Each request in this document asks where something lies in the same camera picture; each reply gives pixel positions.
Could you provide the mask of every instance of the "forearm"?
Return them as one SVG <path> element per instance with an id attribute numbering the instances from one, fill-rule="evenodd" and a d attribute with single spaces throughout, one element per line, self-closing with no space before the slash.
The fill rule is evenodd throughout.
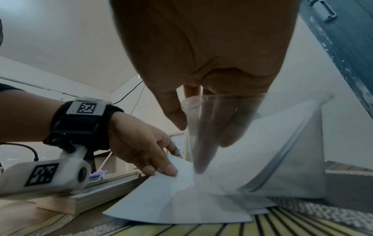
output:
<path id="1" fill-rule="evenodd" d="M 0 92 L 0 142 L 40 142 L 63 101 L 20 90 Z"/>

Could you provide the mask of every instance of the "plastic cup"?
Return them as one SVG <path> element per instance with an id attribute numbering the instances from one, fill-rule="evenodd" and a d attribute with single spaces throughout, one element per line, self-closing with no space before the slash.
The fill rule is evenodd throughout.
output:
<path id="1" fill-rule="evenodd" d="M 199 189 L 220 195 L 323 197 L 321 106 L 332 97 L 278 93 L 183 101 Z"/>

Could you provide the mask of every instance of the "black wrist strap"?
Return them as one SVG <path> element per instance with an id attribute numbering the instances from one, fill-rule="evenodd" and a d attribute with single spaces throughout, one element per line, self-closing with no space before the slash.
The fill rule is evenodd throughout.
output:
<path id="1" fill-rule="evenodd" d="M 115 112 L 123 112 L 113 105 L 106 105 L 102 115 L 66 114 L 73 102 L 63 104 L 53 116 L 51 134 L 43 143 L 57 146 L 68 153 L 75 151 L 72 144 L 84 145 L 89 151 L 108 150 L 108 124 Z"/>

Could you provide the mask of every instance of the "white ceiling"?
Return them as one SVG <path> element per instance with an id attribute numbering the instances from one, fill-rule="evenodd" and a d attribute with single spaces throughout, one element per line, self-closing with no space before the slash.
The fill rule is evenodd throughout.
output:
<path id="1" fill-rule="evenodd" d="M 0 56 L 112 92 L 136 74 L 107 0 L 0 0 Z"/>

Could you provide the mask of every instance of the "black cable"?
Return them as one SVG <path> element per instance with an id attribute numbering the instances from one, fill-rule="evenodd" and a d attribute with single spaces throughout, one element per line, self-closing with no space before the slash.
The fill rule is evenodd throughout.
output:
<path id="1" fill-rule="evenodd" d="M 38 153 L 32 147 L 29 147 L 29 146 L 23 145 L 23 144 L 19 144 L 19 143 L 0 143 L 0 145 L 13 145 L 13 146 L 25 147 L 25 148 L 31 150 L 34 153 L 34 161 L 39 161 Z"/>
<path id="2" fill-rule="evenodd" d="M 127 97 L 132 91 L 135 90 L 135 88 L 137 88 L 137 86 L 139 86 L 143 81 L 141 81 L 140 83 L 138 83 L 131 91 L 129 91 L 121 100 L 117 101 L 117 102 L 114 102 L 113 105 L 117 104 L 117 103 L 120 103 L 125 97 Z"/>

